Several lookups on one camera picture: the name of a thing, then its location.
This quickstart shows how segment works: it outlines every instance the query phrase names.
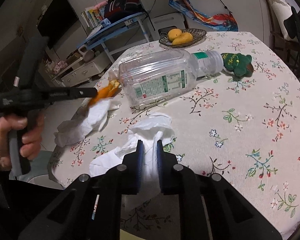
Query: bottle label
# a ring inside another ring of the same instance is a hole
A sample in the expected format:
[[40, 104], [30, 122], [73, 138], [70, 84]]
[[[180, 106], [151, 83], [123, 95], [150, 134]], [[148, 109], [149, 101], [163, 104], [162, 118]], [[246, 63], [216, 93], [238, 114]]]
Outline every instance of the bottle label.
[[192, 53], [192, 54], [195, 55], [197, 57], [197, 59], [208, 57], [208, 55], [205, 54], [204, 52], [197, 52], [197, 53]]
[[177, 89], [186, 88], [187, 73], [184, 70], [171, 73], [169, 75], [150, 79], [133, 86], [137, 99], [147, 98], [171, 92]]

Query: barcode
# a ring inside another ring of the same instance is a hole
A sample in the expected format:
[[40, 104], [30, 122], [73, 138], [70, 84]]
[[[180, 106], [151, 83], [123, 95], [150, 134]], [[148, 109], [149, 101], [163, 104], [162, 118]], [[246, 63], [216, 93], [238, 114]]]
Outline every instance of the barcode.
[[135, 92], [136, 92], [136, 95], [137, 95], [137, 98], [141, 98], [142, 97], [142, 90], [140, 87], [138, 88], [135, 88]]

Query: hand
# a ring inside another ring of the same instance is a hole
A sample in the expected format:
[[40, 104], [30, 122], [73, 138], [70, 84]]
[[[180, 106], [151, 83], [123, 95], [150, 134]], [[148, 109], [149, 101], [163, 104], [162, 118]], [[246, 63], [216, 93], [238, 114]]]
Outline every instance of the hand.
[[[11, 159], [8, 145], [8, 132], [10, 130], [22, 130], [28, 124], [26, 117], [19, 117], [10, 114], [0, 118], [0, 171], [11, 170]], [[33, 160], [40, 152], [42, 141], [41, 133], [44, 125], [44, 114], [40, 113], [37, 117], [37, 126], [22, 136], [20, 154], [23, 157]]]

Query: blue desk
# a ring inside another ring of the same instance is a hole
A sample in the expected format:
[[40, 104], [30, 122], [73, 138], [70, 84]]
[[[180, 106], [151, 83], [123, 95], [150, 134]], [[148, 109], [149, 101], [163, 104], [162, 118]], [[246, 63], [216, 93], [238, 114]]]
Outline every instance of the blue desk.
[[[146, 30], [143, 27], [141, 18], [145, 17], [146, 14], [141, 12], [141, 13], [136, 13], [133, 15], [130, 15], [128, 17], [125, 17], [121, 19], [120, 21], [117, 21], [115, 23], [112, 23], [111, 25], [107, 26], [106, 28], [101, 29], [97, 33], [93, 34], [91, 37], [86, 38], [80, 45], [78, 45], [77, 48], [81, 47], [82, 45], [85, 45], [87, 49], [93, 49], [94, 47], [98, 45], [102, 45], [103, 49], [105, 50], [106, 54], [108, 55], [110, 61], [114, 63], [114, 58], [112, 57], [113, 54], [129, 49], [133, 46], [143, 44], [146, 42], [149, 42], [149, 37], [146, 33]], [[126, 46], [123, 46], [121, 48], [115, 49], [113, 51], [109, 51], [108, 48], [105, 45], [105, 41], [112, 39], [128, 30], [131, 30], [136, 27], [141, 27], [143, 35], [145, 39], [128, 44]]]

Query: pillow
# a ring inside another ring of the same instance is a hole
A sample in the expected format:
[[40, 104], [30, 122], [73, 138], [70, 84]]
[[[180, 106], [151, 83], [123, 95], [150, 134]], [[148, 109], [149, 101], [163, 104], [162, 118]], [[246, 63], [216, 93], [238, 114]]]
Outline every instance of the pillow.
[[292, 15], [292, 11], [291, 11], [291, 6], [288, 5], [286, 2], [282, 1], [282, 0], [269, 0], [271, 7], [275, 13], [275, 16], [278, 19], [279, 25], [280, 25], [280, 29], [281, 32], [283, 34], [283, 38], [286, 41], [295, 41], [298, 42], [297, 38], [291, 39], [289, 37], [289, 34], [286, 30], [286, 27], [284, 26], [283, 21], [288, 19], [291, 15]]

